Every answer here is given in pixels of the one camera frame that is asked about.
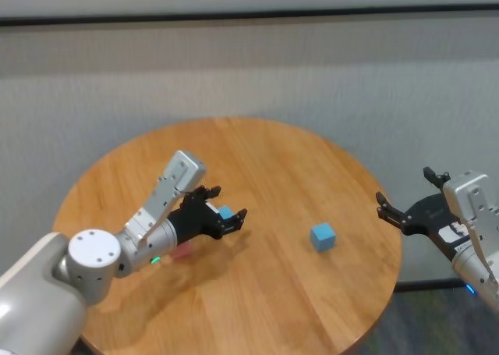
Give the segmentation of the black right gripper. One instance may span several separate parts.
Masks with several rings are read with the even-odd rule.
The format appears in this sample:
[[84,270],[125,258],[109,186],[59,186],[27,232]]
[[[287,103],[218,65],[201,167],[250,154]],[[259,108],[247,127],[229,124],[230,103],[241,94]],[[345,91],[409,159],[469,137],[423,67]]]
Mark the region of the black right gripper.
[[[429,166],[423,168],[424,178],[436,188],[442,188],[451,179],[448,172],[436,174]],[[423,235],[452,261],[458,248],[469,241],[468,230],[454,216],[442,193],[416,202],[408,211],[400,211],[380,192],[375,194],[378,218],[398,228],[405,236]]]

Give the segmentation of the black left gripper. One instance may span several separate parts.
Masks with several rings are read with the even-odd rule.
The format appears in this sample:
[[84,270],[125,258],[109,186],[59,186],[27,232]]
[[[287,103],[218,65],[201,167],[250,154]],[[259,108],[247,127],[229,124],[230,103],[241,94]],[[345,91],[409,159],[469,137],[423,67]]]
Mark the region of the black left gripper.
[[175,230],[178,246],[199,235],[219,240],[242,228],[248,212],[246,208],[236,213],[230,208],[219,208],[218,214],[207,205],[207,201],[217,197],[220,192],[220,186],[198,186],[184,196],[178,209],[168,215],[168,220]]

